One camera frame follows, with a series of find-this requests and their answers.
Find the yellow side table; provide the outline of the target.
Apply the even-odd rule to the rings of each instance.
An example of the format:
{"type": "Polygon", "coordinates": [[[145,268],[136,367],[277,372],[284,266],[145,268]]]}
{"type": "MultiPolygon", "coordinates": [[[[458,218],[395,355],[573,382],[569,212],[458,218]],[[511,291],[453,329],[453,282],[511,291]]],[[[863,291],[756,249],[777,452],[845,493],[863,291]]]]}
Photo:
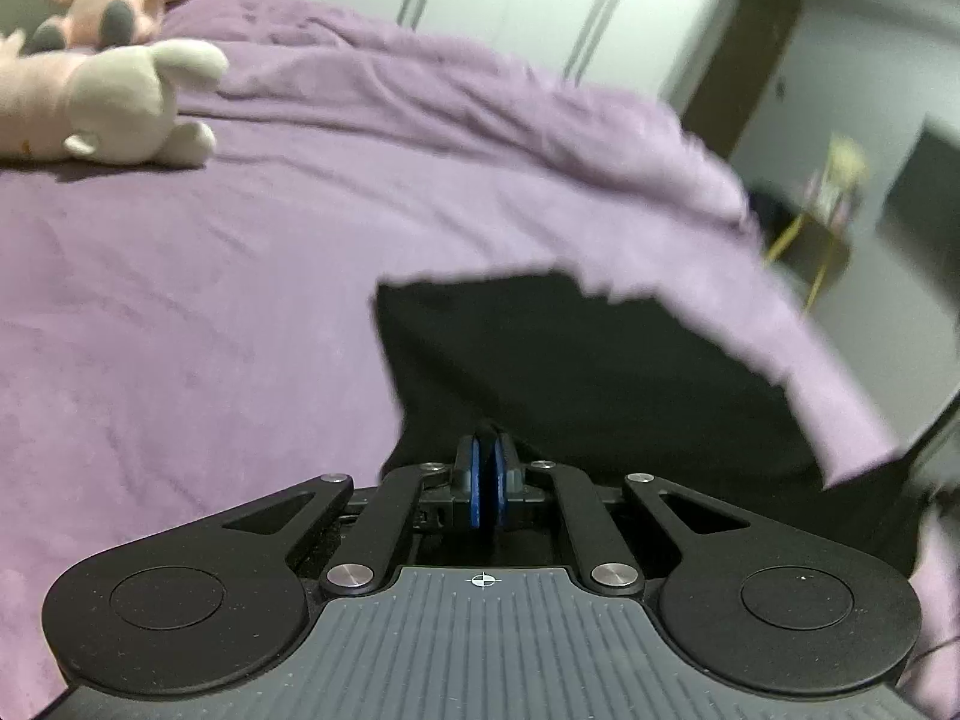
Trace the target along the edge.
{"type": "Polygon", "coordinates": [[[805,314],[843,275],[851,258],[851,244],[843,231],[799,211],[766,250],[766,266],[786,271],[794,284],[804,284],[805,314]]]}

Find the figurines on side table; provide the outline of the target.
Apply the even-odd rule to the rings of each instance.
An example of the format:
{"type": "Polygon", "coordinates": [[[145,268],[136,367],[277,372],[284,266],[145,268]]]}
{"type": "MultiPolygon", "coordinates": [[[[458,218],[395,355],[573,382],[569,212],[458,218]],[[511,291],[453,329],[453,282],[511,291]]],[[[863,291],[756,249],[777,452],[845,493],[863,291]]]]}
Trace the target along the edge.
{"type": "Polygon", "coordinates": [[[843,133],[833,133],[827,158],[804,188],[804,210],[823,224],[836,224],[869,177],[871,168],[864,148],[843,133]]]}

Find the black garment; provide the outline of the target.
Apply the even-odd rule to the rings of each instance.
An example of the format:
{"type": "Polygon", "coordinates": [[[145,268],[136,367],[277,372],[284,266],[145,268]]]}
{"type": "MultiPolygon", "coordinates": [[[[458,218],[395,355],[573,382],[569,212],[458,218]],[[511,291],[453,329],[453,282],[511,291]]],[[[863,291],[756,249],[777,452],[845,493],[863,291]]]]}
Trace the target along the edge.
{"type": "Polygon", "coordinates": [[[524,460],[597,484],[651,473],[903,575],[918,564],[926,502],[907,462],[828,483],[784,388],[654,299],[613,304],[550,271],[382,283],[374,318],[402,406],[387,470],[451,460],[462,437],[500,429],[524,460]]]}

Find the purple bed sheet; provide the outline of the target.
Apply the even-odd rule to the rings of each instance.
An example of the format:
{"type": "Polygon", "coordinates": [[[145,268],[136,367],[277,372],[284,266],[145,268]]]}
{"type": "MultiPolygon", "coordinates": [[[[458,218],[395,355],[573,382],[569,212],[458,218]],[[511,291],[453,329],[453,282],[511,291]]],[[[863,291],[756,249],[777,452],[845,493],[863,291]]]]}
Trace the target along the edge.
{"type": "Polygon", "coordinates": [[[830,479],[885,427],[747,232],[664,195],[228,119],[200,171],[2,177],[2,712],[60,692],[39,610],[91,553],[325,470],[370,483],[400,411],[380,281],[563,268],[652,294],[788,388],[830,479]]]}

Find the purple duvet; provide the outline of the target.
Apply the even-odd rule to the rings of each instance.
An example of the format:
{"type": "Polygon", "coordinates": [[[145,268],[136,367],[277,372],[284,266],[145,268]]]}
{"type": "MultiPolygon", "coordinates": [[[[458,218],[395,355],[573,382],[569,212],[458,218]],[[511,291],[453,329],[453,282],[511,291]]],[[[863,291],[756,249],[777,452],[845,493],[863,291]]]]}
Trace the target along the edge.
{"type": "Polygon", "coordinates": [[[716,226],[754,224],[729,164],[658,98],[573,85],[470,39],[308,0],[182,0],[160,34],[202,39],[228,55],[217,93],[185,106],[203,117],[528,164],[716,226]]]}

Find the white plush toy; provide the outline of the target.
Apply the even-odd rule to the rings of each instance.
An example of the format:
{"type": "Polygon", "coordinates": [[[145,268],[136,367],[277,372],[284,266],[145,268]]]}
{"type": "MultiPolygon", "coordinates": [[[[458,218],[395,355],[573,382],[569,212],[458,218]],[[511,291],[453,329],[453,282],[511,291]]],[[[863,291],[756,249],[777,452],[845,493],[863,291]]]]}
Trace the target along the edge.
{"type": "Polygon", "coordinates": [[[199,39],[83,54],[25,55],[26,34],[2,39],[2,158],[106,166],[200,167],[212,127],[179,117],[181,89],[213,91],[228,57],[199,39]]]}

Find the brown door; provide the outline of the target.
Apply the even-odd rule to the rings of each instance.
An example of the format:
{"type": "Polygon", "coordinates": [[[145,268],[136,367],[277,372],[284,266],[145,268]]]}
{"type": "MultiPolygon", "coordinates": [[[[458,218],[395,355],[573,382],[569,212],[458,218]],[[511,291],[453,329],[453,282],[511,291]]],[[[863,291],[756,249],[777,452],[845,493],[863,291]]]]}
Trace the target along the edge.
{"type": "Polygon", "coordinates": [[[802,0],[739,0],[682,114],[682,124],[731,158],[793,34],[802,0]]]}

